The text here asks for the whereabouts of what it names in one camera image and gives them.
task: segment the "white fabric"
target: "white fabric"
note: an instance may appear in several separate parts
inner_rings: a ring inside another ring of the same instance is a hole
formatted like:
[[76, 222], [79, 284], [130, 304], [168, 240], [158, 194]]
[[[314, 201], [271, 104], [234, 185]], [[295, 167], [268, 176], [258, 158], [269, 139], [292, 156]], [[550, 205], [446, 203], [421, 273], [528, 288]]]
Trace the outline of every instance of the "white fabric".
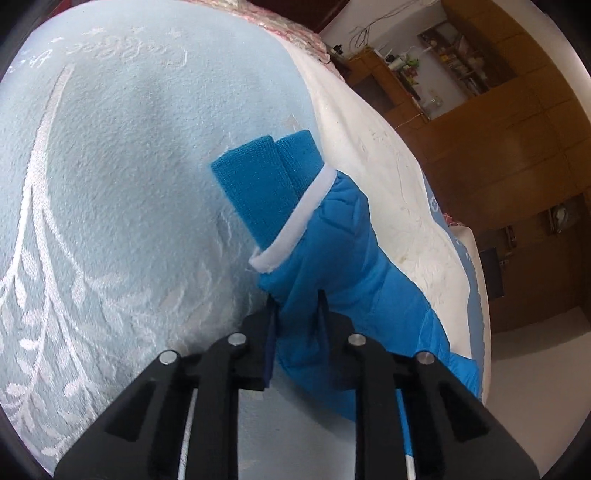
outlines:
[[476, 281], [478, 282], [478, 293], [480, 294], [480, 306], [482, 308], [482, 320], [484, 321], [484, 372], [482, 375], [482, 403], [486, 405], [488, 392], [491, 387], [491, 316], [488, 310], [488, 295], [486, 293], [486, 283], [484, 272], [480, 263], [478, 246], [476, 239], [467, 226], [451, 226], [450, 230], [456, 238], [464, 244], [468, 250], [474, 270], [476, 271]]
[[472, 358], [470, 284], [447, 232], [432, 217], [416, 158], [351, 88], [291, 44], [277, 40], [310, 92], [324, 161], [349, 175], [367, 195], [379, 246], [427, 297], [452, 352]]
[[324, 165], [320, 173], [306, 189], [285, 225], [264, 251], [256, 250], [250, 259], [251, 266], [259, 273], [271, 273], [291, 255], [306, 231], [314, 210], [321, 204], [335, 182], [336, 170]]

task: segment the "headboard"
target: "headboard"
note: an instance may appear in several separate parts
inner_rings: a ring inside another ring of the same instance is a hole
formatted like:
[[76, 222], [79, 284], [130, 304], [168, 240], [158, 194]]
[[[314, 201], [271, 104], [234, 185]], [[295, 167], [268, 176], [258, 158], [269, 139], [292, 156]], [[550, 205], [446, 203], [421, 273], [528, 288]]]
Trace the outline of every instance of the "headboard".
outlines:
[[250, 0], [319, 33], [349, 3], [349, 0]]

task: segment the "white cord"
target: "white cord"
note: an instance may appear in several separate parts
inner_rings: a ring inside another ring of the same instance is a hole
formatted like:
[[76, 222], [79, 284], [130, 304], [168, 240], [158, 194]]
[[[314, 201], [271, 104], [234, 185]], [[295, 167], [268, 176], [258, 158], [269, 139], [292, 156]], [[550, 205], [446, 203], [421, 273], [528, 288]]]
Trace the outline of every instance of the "white cord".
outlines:
[[404, 12], [408, 7], [411, 7], [419, 2], [421, 2], [421, 0], [408, 0], [406, 3], [400, 5], [399, 7], [390, 10], [390, 12], [388, 12], [387, 14], [376, 18], [369, 25], [367, 25], [367, 27], [355, 27], [355, 29], [352, 31], [355, 34], [349, 40], [349, 51], [351, 51], [351, 44], [353, 43], [353, 40], [355, 41], [355, 51], [369, 44], [369, 33], [371, 32], [371, 27], [374, 23], [379, 22], [380, 20], [384, 20], [386, 18], [395, 17], [399, 13]]
[[409, 122], [412, 122], [412, 121], [413, 121], [413, 120], [414, 120], [416, 117], [418, 117], [418, 116], [421, 116], [421, 115], [424, 115], [424, 113], [422, 113], [422, 112], [421, 112], [421, 113], [419, 113], [418, 115], [415, 115], [414, 117], [412, 117], [410, 120], [406, 120], [406, 121], [405, 121], [403, 124], [400, 124], [400, 125], [398, 125], [398, 126], [397, 126], [397, 127], [394, 129], [394, 131], [398, 130], [398, 129], [399, 129], [401, 126], [403, 126], [403, 125], [406, 125], [406, 124], [407, 124], [407, 123], [409, 123]]

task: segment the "white elastic band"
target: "white elastic band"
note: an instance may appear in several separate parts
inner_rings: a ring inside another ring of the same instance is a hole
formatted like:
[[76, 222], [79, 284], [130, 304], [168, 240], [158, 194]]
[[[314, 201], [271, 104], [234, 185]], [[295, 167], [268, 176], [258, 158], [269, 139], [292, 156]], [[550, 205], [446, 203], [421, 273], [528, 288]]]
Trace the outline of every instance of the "white elastic band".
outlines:
[[259, 273], [271, 273], [294, 251], [306, 231], [308, 222], [335, 182], [336, 170], [324, 164], [320, 173], [304, 192], [279, 235], [265, 251], [256, 250], [249, 260]]

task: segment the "bed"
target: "bed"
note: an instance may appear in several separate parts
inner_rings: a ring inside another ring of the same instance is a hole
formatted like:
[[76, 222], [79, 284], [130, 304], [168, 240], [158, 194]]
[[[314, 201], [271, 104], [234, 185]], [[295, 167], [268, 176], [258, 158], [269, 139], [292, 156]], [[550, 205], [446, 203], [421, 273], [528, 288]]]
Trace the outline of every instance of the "bed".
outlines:
[[[261, 304], [208, 165], [302, 129], [367, 195], [379, 246], [478, 364], [485, 400], [473, 237], [452, 233], [394, 130], [283, 35], [204, 5], [105, 2], [43, 25], [0, 85], [0, 404], [39, 463], [52, 472], [160, 351], [203, 349]], [[239, 432], [242, 479], [353, 476], [354, 424], [279, 371], [242, 394]]]

